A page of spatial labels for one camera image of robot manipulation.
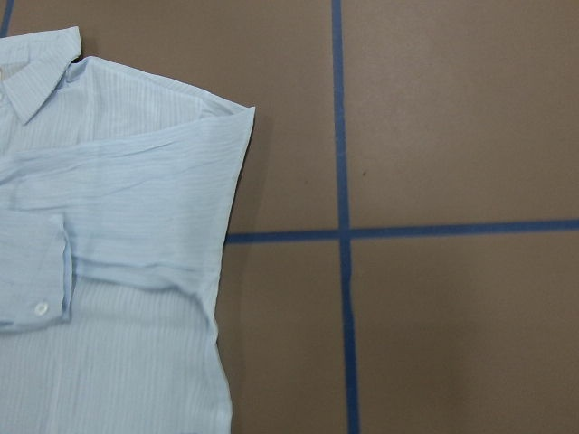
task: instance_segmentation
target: garment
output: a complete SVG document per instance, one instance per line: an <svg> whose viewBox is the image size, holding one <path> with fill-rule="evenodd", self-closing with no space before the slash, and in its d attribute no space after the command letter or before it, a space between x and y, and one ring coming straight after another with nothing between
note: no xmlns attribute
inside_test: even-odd
<svg viewBox="0 0 579 434"><path fill-rule="evenodd" d="M80 51L0 40L0 432L229 432L214 305L254 109Z"/></svg>

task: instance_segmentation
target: tiled floor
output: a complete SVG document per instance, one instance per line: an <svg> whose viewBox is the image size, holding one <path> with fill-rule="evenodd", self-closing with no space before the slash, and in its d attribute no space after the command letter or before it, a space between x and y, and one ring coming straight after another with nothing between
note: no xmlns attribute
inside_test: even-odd
<svg viewBox="0 0 579 434"><path fill-rule="evenodd" d="M579 235L340 226L332 52L352 228L577 219L579 4L343 2L337 33L340 5L15 0L9 34L78 25L85 56L255 105L230 232L335 230L226 246L233 434L579 431Z"/></svg>

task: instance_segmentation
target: light blue shirt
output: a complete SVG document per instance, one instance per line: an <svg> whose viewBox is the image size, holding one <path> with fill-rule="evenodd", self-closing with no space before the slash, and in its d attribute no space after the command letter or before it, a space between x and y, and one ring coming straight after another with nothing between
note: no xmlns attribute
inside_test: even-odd
<svg viewBox="0 0 579 434"><path fill-rule="evenodd" d="M214 305L254 109L80 52L0 40L0 432L229 432Z"/></svg>

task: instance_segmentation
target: blue line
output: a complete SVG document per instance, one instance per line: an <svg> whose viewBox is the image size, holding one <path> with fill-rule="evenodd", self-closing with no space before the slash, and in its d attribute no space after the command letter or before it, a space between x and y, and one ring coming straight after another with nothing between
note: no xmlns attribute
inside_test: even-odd
<svg viewBox="0 0 579 434"><path fill-rule="evenodd" d="M0 27L0 38L5 38L8 35L8 26L10 25L10 17L14 9L14 0L6 0L4 9L4 17L2 18L2 27Z"/></svg>
<svg viewBox="0 0 579 434"><path fill-rule="evenodd" d="M332 0L332 49L334 62L334 127L336 134L337 215L342 289L342 327L346 368L347 432L360 432L356 368L356 330L352 308L350 211L347 191L346 111L344 108L344 49L342 45L342 4Z"/></svg>
<svg viewBox="0 0 579 434"><path fill-rule="evenodd" d="M353 229L352 238L412 238L521 232L579 231L579 219L539 222L495 222Z"/></svg>
<svg viewBox="0 0 579 434"><path fill-rule="evenodd" d="M225 242L229 244L245 244L253 242L284 242L284 241L327 241L337 240L338 231L280 231L255 233L229 233Z"/></svg>

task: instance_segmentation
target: shirt cuff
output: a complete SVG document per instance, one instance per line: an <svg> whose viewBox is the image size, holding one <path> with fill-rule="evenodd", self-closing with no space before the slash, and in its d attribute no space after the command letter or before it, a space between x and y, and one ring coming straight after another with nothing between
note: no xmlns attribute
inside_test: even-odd
<svg viewBox="0 0 579 434"><path fill-rule="evenodd" d="M61 215L0 211L0 332L70 319L72 259Z"/></svg>

